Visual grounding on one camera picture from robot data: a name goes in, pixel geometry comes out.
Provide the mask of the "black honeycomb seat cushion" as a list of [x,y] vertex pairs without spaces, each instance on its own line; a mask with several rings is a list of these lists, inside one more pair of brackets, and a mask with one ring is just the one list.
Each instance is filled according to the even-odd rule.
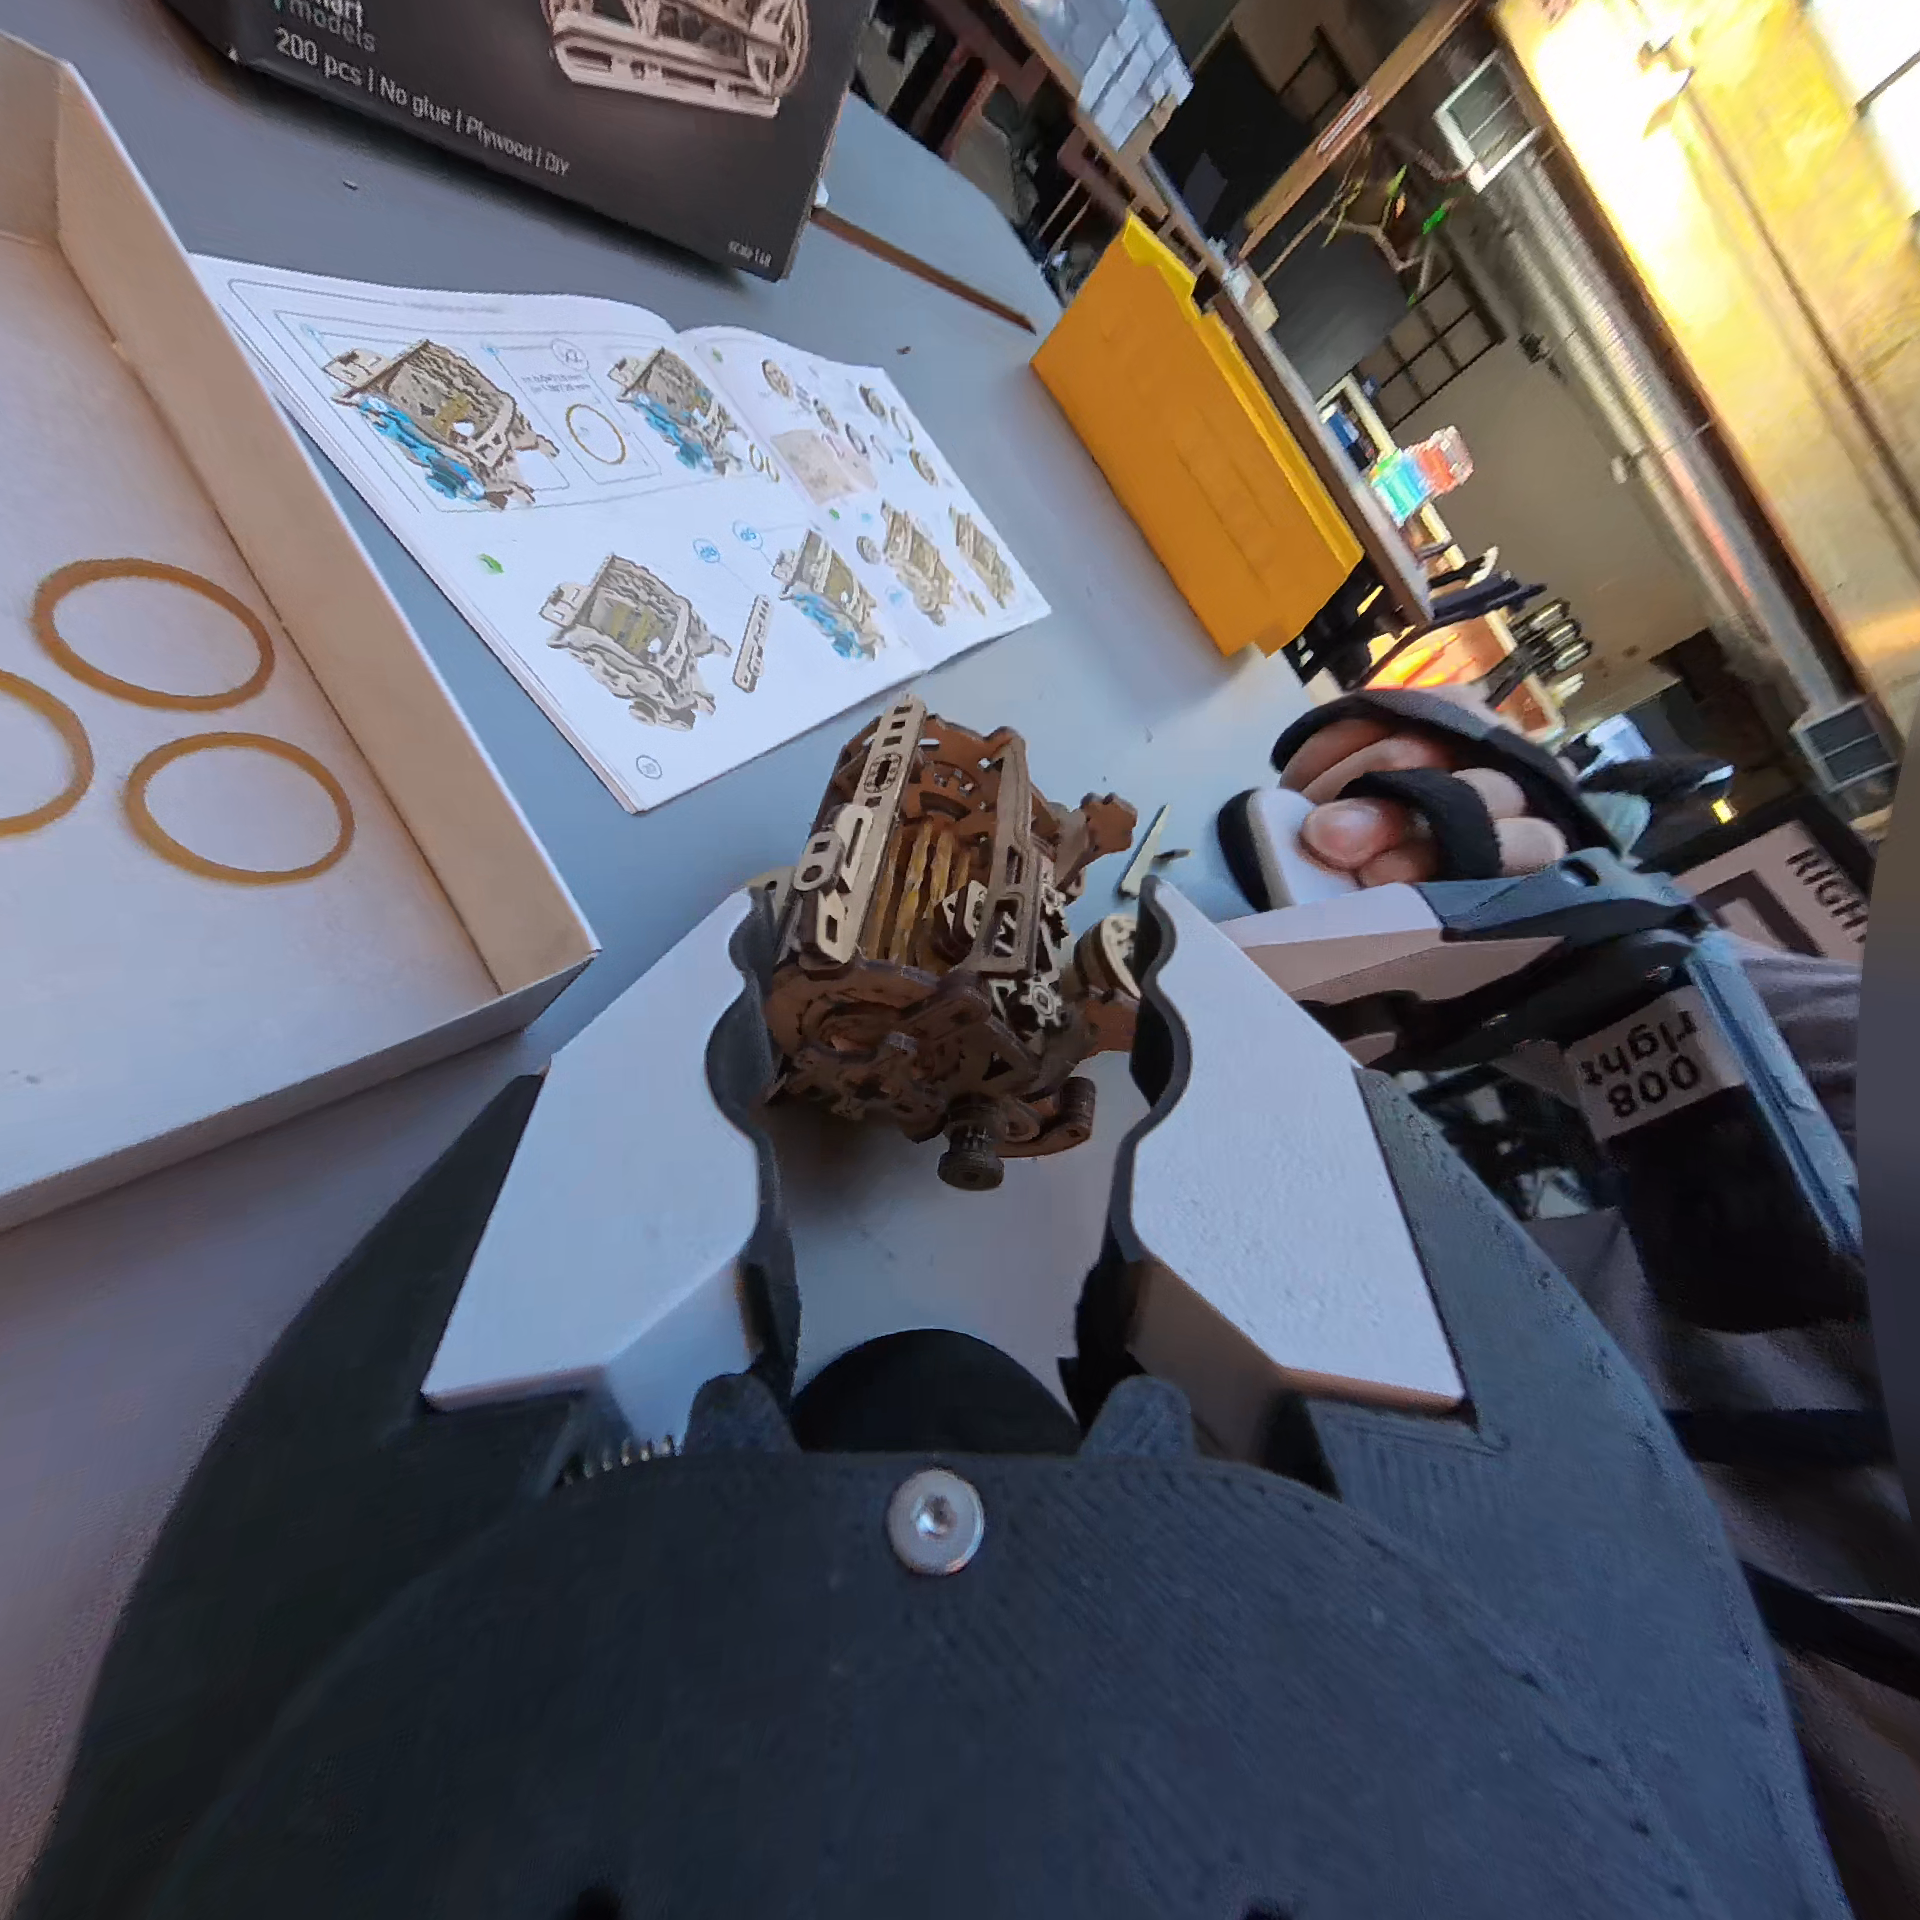
[[813,1454],[1070,1456],[1080,1426],[1020,1359],[973,1335],[912,1327],[855,1343],[790,1400]]

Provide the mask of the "white air conditioner unit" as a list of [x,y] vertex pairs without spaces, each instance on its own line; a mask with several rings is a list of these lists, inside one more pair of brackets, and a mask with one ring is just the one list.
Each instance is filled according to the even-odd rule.
[[1834,802],[1864,805],[1872,792],[1887,792],[1897,783],[1898,743],[1866,700],[1809,709],[1792,722],[1790,733],[1818,789]]
[[1481,60],[1465,80],[1452,87],[1431,118],[1455,169],[1476,193],[1485,192],[1543,136],[1501,55]]

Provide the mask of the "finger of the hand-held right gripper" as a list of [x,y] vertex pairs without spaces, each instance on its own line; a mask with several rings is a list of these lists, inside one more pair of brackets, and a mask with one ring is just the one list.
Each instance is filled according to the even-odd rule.
[[1424,1072],[1452,1045],[1452,1001],[1431,992],[1394,988],[1349,999],[1298,992],[1294,1001],[1359,1068]]
[[1262,914],[1216,930],[1281,992],[1340,992],[1373,975],[1376,992],[1452,992],[1445,928],[1414,884],[1384,884]]

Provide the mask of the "yellow plastic bin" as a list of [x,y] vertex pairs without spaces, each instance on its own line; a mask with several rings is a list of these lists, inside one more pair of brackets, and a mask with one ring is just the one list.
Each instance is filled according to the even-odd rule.
[[1196,274],[1128,217],[1030,367],[1222,655],[1284,652],[1359,541]]

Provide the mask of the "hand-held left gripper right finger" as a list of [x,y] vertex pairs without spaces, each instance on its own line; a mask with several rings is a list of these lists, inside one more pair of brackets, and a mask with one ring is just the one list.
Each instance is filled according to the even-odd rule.
[[1185,895],[1148,882],[1110,1234],[1121,1351],[1256,1462],[1281,1400],[1448,1420],[1468,1384],[1356,1060]]

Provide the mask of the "tan rubber band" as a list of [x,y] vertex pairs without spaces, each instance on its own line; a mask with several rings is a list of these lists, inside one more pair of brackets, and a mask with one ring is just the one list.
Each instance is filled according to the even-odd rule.
[[[298,866],[253,871],[205,856],[178,840],[176,836],[170,836],[153,815],[153,780],[160,773],[169,770],[174,762],[205,752],[255,752],[284,761],[298,770],[304,776],[311,776],[311,782],[330,802],[333,812],[336,833],[327,852]],[[132,829],[132,836],[146,849],[151,849],[154,856],[178,868],[180,872],[247,887],[314,880],[336,868],[349,854],[354,840],[354,813],[343,782],[314,754],[296,746],[289,741],[253,730],[202,730],[167,741],[154,749],[146,752],[132,766],[132,770],[127,770],[127,780],[124,786],[124,813],[127,828]]]
[[60,823],[84,799],[94,780],[96,758],[82,720],[52,690],[9,669],[1,669],[0,680],[5,696],[33,711],[60,736],[65,758],[63,783],[52,797],[1,815],[1,836],[25,836]]
[[[217,609],[233,617],[255,646],[255,664],[244,680],[210,693],[174,693],[118,678],[87,660],[60,630],[56,613],[72,592],[109,585],[167,585],[191,592]],[[221,712],[250,704],[272,684],[277,652],[268,624],[247,600],[190,567],[160,559],[112,557],[72,559],[44,575],[32,596],[32,634],[39,648],[72,680],[94,688],[116,702],[174,712]]]

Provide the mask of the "person's grey trousers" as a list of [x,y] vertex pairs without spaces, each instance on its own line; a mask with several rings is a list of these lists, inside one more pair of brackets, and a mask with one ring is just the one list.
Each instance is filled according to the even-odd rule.
[[1576,1617],[1676,1844],[1722,1916],[1914,1916],[1914,1517],[1872,1313],[1770,1333],[1669,1316],[1624,1224],[1532,1229],[1633,1369],[1656,1553]]

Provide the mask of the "open instruction booklet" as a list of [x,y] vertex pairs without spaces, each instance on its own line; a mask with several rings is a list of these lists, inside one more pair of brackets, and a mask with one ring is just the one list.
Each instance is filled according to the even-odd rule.
[[887,367],[609,300],[191,263],[626,812],[1048,614]]

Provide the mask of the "person's right hand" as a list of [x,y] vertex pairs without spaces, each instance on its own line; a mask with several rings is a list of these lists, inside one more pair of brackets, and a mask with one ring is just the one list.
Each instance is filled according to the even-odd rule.
[[1432,880],[1437,842],[1413,809],[1344,794],[1358,780],[1409,770],[1446,774],[1485,805],[1501,874],[1536,872],[1570,852],[1558,824],[1533,812],[1505,770],[1471,766],[1463,746],[1417,726],[1364,716],[1321,726],[1279,756],[1279,782],[1311,805],[1301,828],[1306,852],[1366,889]]

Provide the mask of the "stack of grey boxes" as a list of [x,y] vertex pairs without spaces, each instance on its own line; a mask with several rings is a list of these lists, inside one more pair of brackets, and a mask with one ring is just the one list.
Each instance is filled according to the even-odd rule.
[[1066,1],[1063,34],[1076,105],[1113,145],[1190,93],[1189,65],[1151,1]]

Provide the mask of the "black model kit box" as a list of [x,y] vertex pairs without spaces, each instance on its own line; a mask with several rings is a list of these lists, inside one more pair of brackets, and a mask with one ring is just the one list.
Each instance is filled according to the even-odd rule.
[[230,61],[760,281],[872,1],[174,1]]

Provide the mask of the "white cardboard tray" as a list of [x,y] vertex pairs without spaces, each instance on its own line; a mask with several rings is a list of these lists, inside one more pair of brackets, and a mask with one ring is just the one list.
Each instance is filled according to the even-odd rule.
[[[84,799],[5,836],[5,1226],[528,1026],[601,944],[253,369],[79,72],[5,37],[5,669],[94,749]],[[277,664],[250,704],[153,711],[62,671],[30,613],[72,559],[160,559],[238,593]],[[255,646],[158,582],[63,598],[62,634],[174,693]],[[345,786],[349,854],[269,887],[178,871],[127,828],[127,770],[202,730],[277,736]],[[5,815],[65,776],[5,696]],[[253,871],[328,849],[293,766],[205,752],[151,782],[191,849]]]

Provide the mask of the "colourful plastic containers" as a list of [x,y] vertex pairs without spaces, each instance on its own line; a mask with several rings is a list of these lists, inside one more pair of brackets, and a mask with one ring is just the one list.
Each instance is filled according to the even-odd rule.
[[1366,486],[1397,525],[1407,525],[1434,497],[1468,484],[1471,472],[1468,440],[1457,426],[1442,424],[1406,445],[1384,445],[1366,470]]

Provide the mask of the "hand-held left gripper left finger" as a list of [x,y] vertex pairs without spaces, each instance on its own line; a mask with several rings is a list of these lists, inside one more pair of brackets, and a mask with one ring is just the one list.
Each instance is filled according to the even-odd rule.
[[688,1433],[698,1390],[783,1400],[800,1286],[764,1104],[775,917],[736,890],[545,1068],[422,1376],[431,1408],[583,1392],[622,1438]]

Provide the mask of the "wooden submarine model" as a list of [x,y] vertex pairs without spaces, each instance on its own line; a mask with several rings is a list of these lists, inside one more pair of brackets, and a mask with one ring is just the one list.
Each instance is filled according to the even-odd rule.
[[1070,908],[1134,836],[1128,799],[1046,799],[1017,730],[894,700],[840,749],[777,901],[773,1096],[943,1140],[964,1192],[1089,1140],[1080,1065],[1130,1048],[1140,999],[1080,997]]

